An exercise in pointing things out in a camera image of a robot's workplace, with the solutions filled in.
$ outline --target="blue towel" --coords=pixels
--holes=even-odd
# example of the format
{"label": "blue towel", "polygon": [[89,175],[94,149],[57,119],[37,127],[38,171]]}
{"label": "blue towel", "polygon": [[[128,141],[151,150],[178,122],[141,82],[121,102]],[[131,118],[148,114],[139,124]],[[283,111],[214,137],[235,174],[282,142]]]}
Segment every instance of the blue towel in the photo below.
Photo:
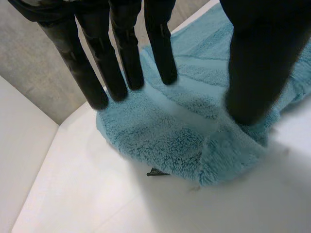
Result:
{"label": "blue towel", "polygon": [[141,54],[146,85],[97,114],[97,129],[124,157],[201,185],[231,180],[266,153],[267,134],[280,111],[311,91],[311,44],[271,113],[239,126],[223,108],[233,27],[217,4],[172,36],[179,81],[165,86],[150,46]]}

